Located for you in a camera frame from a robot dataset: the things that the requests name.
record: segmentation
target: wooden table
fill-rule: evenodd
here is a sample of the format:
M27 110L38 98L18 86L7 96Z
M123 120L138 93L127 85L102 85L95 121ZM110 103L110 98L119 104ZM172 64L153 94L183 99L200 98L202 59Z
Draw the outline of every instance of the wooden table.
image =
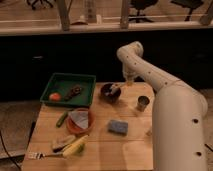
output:
M64 158L43 158L30 160L27 154L22 164L26 171L62 170L152 170L152 138L147 135L151 128L151 113L154 94L146 83L134 83L122 87L122 94L116 104L111 105L99 99L100 87L97 83L91 111L95 114L95 124L81 156ZM146 95L150 104L144 112L135 107L137 98ZM55 124L67 108L42 105L34 129L28 152L51 153L51 141L69 135L65 123L60 128ZM128 122L128 134L117 135L107 131L111 119Z

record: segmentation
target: wall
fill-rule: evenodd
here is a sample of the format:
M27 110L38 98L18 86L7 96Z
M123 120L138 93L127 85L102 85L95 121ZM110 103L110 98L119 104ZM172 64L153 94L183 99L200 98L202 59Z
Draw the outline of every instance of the wall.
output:
M144 59L193 87L213 88L213 29L0 37L0 100L41 96L53 72L123 81L116 50L138 40Z

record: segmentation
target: metal fork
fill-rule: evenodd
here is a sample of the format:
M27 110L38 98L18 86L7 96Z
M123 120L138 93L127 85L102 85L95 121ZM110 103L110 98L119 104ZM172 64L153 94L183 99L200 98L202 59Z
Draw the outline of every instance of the metal fork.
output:
M61 158L61 157L63 157L63 153L62 152L58 152L58 153L52 153L52 154L44 154L44 153L41 153L41 152L29 152L27 157L29 159L35 159L35 160L39 160L39 159L45 158L45 157Z

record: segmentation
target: metal cup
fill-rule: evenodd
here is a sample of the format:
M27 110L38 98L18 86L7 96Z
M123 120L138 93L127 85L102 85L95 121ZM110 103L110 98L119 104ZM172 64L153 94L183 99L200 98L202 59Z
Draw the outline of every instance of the metal cup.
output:
M139 96L138 103L137 103L137 109L139 111L143 112L149 103L150 103L150 100L147 96Z

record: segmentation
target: white cloth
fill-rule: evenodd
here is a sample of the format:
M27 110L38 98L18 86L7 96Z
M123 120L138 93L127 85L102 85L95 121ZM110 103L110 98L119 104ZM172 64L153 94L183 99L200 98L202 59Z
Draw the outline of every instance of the white cloth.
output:
M88 111L70 111L68 112L72 121L82 129L89 127Z

